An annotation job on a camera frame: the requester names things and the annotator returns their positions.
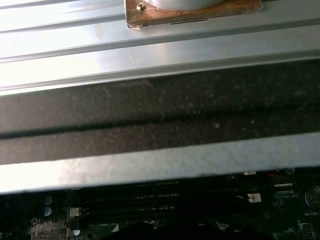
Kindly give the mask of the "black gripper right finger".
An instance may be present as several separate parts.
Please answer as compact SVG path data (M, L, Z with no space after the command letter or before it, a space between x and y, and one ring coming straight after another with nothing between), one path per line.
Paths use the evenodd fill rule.
M176 221L156 228L157 240L222 240L223 232L209 222Z

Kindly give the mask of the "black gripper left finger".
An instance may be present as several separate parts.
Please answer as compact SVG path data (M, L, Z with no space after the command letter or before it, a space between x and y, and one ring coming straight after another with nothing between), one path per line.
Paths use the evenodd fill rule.
M117 232L106 236L107 240L150 240L155 236L156 230L146 222L128 225Z

